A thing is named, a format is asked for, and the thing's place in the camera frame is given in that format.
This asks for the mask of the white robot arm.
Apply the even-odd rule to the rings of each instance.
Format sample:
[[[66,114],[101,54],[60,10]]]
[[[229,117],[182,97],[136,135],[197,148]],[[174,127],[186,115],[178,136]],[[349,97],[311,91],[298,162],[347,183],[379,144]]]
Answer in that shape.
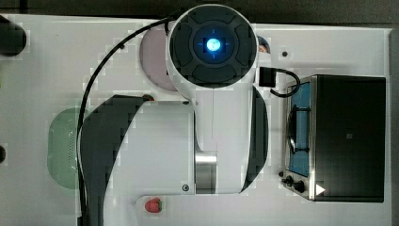
[[[138,226],[146,199],[237,194],[267,155],[255,87],[258,39],[233,8],[189,9],[171,27],[166,64],[180,102],[114,95],[80,121],[84,226]]]

